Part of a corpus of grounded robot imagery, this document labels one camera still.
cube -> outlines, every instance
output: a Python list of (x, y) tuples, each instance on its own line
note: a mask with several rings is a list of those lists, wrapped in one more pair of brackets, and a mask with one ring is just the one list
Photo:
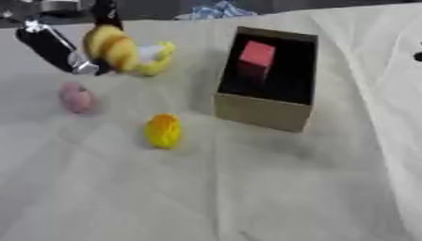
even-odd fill
[(239, 58), (239, 74), (263, 82), (271, 68), (274, 54), (275, 47), (253, 40), (248, 41)]

open box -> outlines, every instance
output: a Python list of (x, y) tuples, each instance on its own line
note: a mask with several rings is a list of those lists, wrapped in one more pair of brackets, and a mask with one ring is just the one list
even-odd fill
[[(237, 71), (249, 40), (276, 47), (263, 83)], [(217, 117), (300, 132), (314, 103), (316, 64), (317, 36), (240, 26), (215, 95)]]

white tablecloth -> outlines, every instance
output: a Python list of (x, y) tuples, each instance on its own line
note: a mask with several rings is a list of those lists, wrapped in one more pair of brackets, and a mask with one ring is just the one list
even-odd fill
[[(316, 106), (302, 134), (213, 117), (238, 25), (317, 34)], [(60, 26), (80, 41), (89, 24)], [(0, 30), (1, 241), (422, 240), (422, 5), (126, 23), (139, 44), (172, 40), (155, 78), (72, 76)], [(66, 112), (57, 90), (99, 98)], [(181, 145), (143, 140), (171, 112)]]

ball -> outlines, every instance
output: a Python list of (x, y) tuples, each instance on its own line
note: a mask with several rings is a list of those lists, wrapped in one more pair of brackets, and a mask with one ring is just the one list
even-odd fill
[(158, 148), (175, 147), (179, 142), (180, 134), (180, 122), (172, 114), (155, 115), (145, 126), (145, 137), (151, 145)]
[(60, 89), (60, 101), (69, 111), (81, 114), (92, 109), (92, 93), (77, 82), (67, 82)]

yellow toy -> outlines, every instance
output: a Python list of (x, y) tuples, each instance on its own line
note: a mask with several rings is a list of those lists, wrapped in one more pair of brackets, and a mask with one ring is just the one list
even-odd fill
[(138, 47), (119, 28), (100, 25), (84, 38), (85, 52), (91, 58), (102, 58), (118, 72), (157, 75), (165, 71), (176, 47), (169, 41)]
[(155, 147), (170, 149), (177, 145), (181, 126), (172, 114), (158, 114), (145, 126), (145, 137)]

